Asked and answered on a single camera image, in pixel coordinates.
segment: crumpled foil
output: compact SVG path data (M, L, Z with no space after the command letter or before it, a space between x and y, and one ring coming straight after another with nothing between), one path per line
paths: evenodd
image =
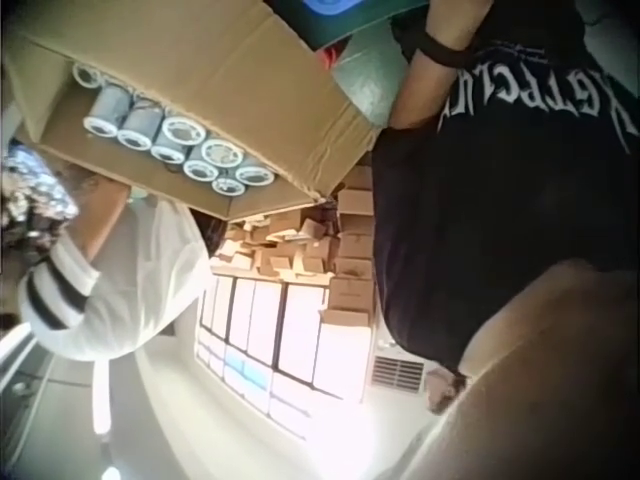
M78 205L45 161L23 145L3 155L1 173L2 248L19 250L27 263L36 263L78 215Z

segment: black stripe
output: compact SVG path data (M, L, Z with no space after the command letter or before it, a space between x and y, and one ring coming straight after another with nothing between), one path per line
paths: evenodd
M84 313L89 297L80 293L78 289L67 280L67 277L64 276L64 273L58 268L56 262L53 261L50 255L45 258L44 263L47 265L66 303L78 311L78 313Z
M33 281L33 272L29 272L29 277L27 278L27 299L36 314L51 330L66 330L69 328L55 313L51 311L40 296L40 293L36 288L36 284Z

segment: window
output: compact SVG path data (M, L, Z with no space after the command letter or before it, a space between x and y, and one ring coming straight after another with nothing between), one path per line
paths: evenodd
M359 401L369 328L320 321L324 287L214 276L202 301L195 354L254 408L305 438L314 411Z

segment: blue object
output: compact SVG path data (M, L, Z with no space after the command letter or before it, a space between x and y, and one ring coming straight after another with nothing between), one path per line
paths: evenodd
M320 15L339 15L355 7L364 0L303 0L314 12Z

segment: stacked cardboard box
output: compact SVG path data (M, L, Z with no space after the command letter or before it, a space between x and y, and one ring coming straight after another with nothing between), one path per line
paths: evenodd
M327 277L338 243L327 233L335 230L335 223L335 208L324 205L232 225L212 265L287 282Z
M338 193L340 247L323 321L364 327L371 324L375 305L371 169L357 166L343 183Z

